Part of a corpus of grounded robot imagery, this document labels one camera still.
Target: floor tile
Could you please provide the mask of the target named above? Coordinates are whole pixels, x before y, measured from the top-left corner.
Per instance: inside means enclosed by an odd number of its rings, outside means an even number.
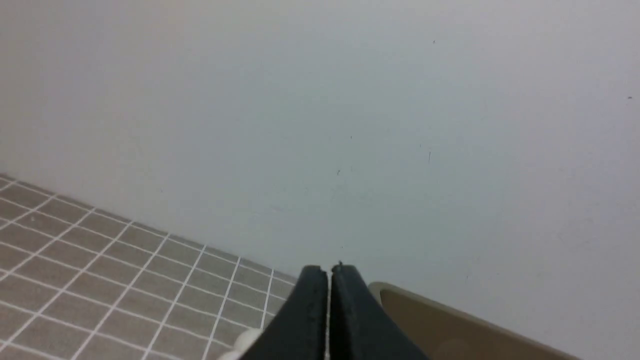
[[[193,266],[198,258],[199,251],[183,246],[174,241],[165,241],[160,248],[160,251],[158,251],[158,255],[166,256],[170,259]]]
[[[104,276],[113,281],[117,281],[120,284],[129,285],[129,283],[131,283],[131,281],[133,281],[133,279],[136,277],[140,269],[101,256],[97,258],[93,262],[93,264],[91,264],[91,266],[89,266],[87,271],[93,274]]]
[[[179,282],[144,271],[133,284],[133,287],[173,301],[182,285]]]
[[[264,307],[267,294],[260,293],[253,289],[249,289],[246,286],[234,283],[231,284],[231,288],[229,289],[229,298],[240,301],[243,304],[262,309]]]
[[[286,282],[278,279],[273,279],[273,281],[271,281],[271,293],[276,296],[286,299],[289,297],[289,294],[291,294],[291,290],[293,290],[293,285],[291,284],[287,284]]]
[[[36,318],[18,335],[15,342],[68,359],[75,354],[87,336],[89,336],[88,332],[44,318]]]
[[[207,254],[202,254],[202,257],[198,261],[196,267],[204,271],[230,279],[231,275],[234,273],[236,265],[222,259],[214,258],[213,256],[209,256]]]
[[[156,251],[160,243],[162,243],[162,237],[131,226],[125,230],[118,240],[151,252]]]
[[[43,314],[93,330],[109,308],[79,297],[62,293]]]
[[[222,341],[227,345],[233,346],[238,336],[240,336],[240,334],[245,330],[247,330],[246,327],[230,323],[225,319],[220,319],[218,321],[218,326],[216,326],[216,332],[213,333],[213,338],[218,341]]]
[[[0,243],[0,268],[11,270],[23,262],[29,254]]]
[[[75,205],[75,206],[77,206],[79,208],[86,209],[86,210],[91,210],[91,208],[92,208],[91,206],[89,206],[89,205],[87,205],[87,204],[85,204],[83,202],[80,202],[78,200],[75,200],[75,199],[73,199],[71,197],[68,197],[68,196],[65,196],[65,195],[58,195],[58,196],[56,196],[56,198],[59,199],[59,200],[62,200],[64,202],[68,202],[69,204],[73,204],[73,205]]]
[[[222,298],[187,286],[180,294],[178,303],[210,314],[218,314]]]
[[[69,230],[61,239],[96,252],[102,251],[112,241],[103,235],[92,233],[80,227]]]
[[[98,331],[128,343],[146,347],[153,339],[158,327],[157,323],[114,310]]]
[[[128,218],[121,217],[120,215],[116,215],[114,213],[110,213],[110,212],[108,212],[106,210],[103,210],[103,209],[96,209],[93,212],[96,213],[96,214],[100,214],[102,216],[105,216],[105,217],[109,217],[109,218],[115,219],[115,220],[117,220],[119,222],[123,222],[125,224],[128,224],[131,221]]]
[[[51,192],[51,191],[49,191],[47,189],[43,189],[43,188],[41,188],[39,186],[36,186],[34,184],[27,183],[26,181],[18,181],[18,184],[21,185],[22,187],[25,187],[27,189],[33,190],[35,192],[40,192],[40,193],[43,193],[43,194],[49,195],[49,196],[53,195],[53,192]]]
[[[261,272],[263,274],[266,275],[271,275],[271,269],[264,266],[264,265],[260,265],[258,263],[255,263],[253,261],[247,260],[247,259],[240,259],[240,265],[254,269],[255,271]]]
[[[0,352],[0,360],[47,360],[47,358],[9,345]]]
[[[224,295],[227,293],[229,280],[194,269],[188,284],[212,293]]]
[[[171,303],[157,297],[141,293],[136,289],[129,289],[122,300],[118,303],[118,308],[144,316],[157,321],[162,321],[166,312],[169,311]]]
[[[163,327],[152,348],[185,360],[201,360],[206,346],[206,340],[179,330]]]
[[[78,270],[36,256],[20,266],[15,272],[30,279],[62,288],[78,273]]]
[[[216,317],[213,315],[205,315],[176,304],[171,310],[166,323],[195,334],[210,336],[215,321]]]
[[[42,204],[49,197],[29,189],[23,188],[18,185],[11,185],[8,188],[0,191],[0,197],[13,201],[27,208],[33,209],[36,206]]]
[[[47,245],[52,238],[38,234],[35,231],[10,224],[0,230],[0,241],[21,249],[36,252]]]
[[[273,272],[273,277],[275,277],[277,279],[284,280],[284,281],[288,281],[288,282],[290,282],[292,284],[295,284],[298,281],[298,279],[295,276],[287,275],[287,274],[285,274],[283,272],[279,272],[279,271],[274,271]]]
[[[96,256],[92,252],[71,246],[62,241],[54,241],[40,254],[77,268],[84,268]]]
[[[18,205],[14,205],[11,202],[6,202],[3,199],[0,199],[0,218],[13,220],[26,213],[27,211],[29,210],[21,208]]]
[[[41,213],[27,214],[17,223],[51,236],[58,236],[70,227],[69,224]]]
[[[236,302],[227,301],[222,309],[222,317],[239,322],[249,327],[260,327],[262,322],[262,311],[240,305]]]
[[[149,258],[151,257],[151,254],[149,254],[148,252],[128,246],[125,243],[121,243],[119,241],[111,244],[111,246],[104,253],[109,256],[113,256],[116,259],[120,259],[132,265],[140,267],[144,266],[144,264],[147,263],[147,260],[149,260]]]
[[[256,271],[239,267],[236,270],[235,282],[249,285],[252,288],[267,291],[269,288],[269,277]]]
[[[179,242],[181,244],[185,244],[187,246],[193,247],[193,248],[198,249],[198,250],[202,250],[202,247],[204,246],[201,243],[198,243],[198,242],[195,242],[193,240],[189,240],[189,239],[183,238],[181,236],[177,236],[177,235],[170,235],[169,239],[171,239],[173,241],[177,241],[177,242]]]
[[[110,238],[115,238],[126,225],[102,215],[91,214],[80,222],[80,226]]]
[[[124,289],[124,286],[89,274],[81,274],[68,288],[72,293],[83,295],[105,304],[113,304]]]
[[[204,252],[206,252],[208,254],[211,254],[211,255],[218,256],[218,257],[223,258],[223,259],[227,259],[227,260],[229,260],[229,261],[231,261],[233,263],[235,263],[238,260],[237,256],[229,254],[228,252],[224,252],[222,250],[218,250],[218,249],[216,249],[214,247],[210,247],[210,246],[205,247]]]
[[[135,223],[133,223],[133,225],[135,225],[136,227],[139,227],[140,229],[147,230],[150,233],[154,233],[154,234],[156,234],[156,235],[158,235],[158,236],[160,236],[162,238],[164,238],[166,236],[166,232],[164,232],[162,230],[155,229],[155,228],[150,227],[150,226],[147,226],[145,224],[141,224],[139,222],[135,222]]]
[[[231,351],[231,348],[224,347],[219,343],[211,342],[211,346],[209,347],[209,351],[207,352],[207,356],[205,357],[205,360],[218,360],[218,358],[222,356],[222,354],[230,351]]]
[[[75,223],[87,213],[87,210],[57,199],[52,199],[40,208],[40,212],[67,222]]]
[[[0,304],[0,339],[8,340],[30,318],[29,313]]]
[[[284,305],[285,301],[276,297],[269,296],[269,302],[267,303],[267,311],[272,314],[277,314],[280,308]]]
[[[38,311],[56,293],[56,290],[12,275],[0,281],[0,300],[27,310]]]
[[[140,360],[143,354],[142,350],[97,335],[89,340],[77,360]]]
[[[163,274],[180,282],[184,282],[191,271],[189,267],[157,256],[151,259],[151,262],[147,265],[147,270]]]

